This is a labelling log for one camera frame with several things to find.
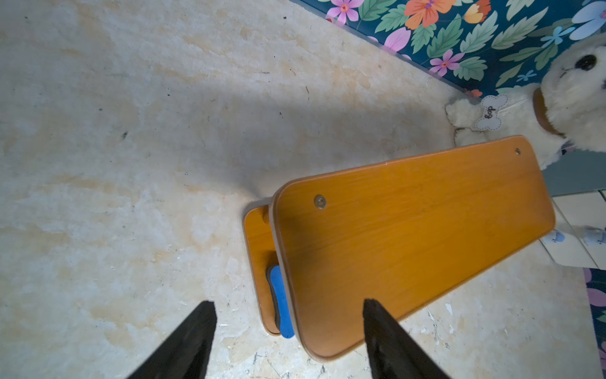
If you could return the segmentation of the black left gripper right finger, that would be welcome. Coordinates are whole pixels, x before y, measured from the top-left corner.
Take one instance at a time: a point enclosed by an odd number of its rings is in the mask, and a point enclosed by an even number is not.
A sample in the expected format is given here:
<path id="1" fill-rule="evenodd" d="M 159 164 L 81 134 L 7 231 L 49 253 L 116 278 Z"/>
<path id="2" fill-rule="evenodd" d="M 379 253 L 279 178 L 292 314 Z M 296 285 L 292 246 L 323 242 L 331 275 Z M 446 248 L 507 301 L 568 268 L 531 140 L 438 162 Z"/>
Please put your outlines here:
<path id="1" fill-rule="evenodd" d="M 372 377 L 448 377 L 377 300 L 364 301 L 363 320 Z"/>

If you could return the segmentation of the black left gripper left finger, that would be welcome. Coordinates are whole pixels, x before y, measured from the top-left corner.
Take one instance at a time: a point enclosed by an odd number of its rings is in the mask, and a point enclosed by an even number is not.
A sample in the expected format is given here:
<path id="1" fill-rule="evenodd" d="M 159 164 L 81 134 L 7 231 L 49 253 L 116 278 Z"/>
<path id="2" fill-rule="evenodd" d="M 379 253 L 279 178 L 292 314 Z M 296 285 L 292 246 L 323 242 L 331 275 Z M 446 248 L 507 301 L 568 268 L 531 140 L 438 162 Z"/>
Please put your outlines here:
<path id="1" fill-rule="evenodd" d="M 206 377 L 216 326 L 215 303 L 203 301 L 130 377 Z"/>

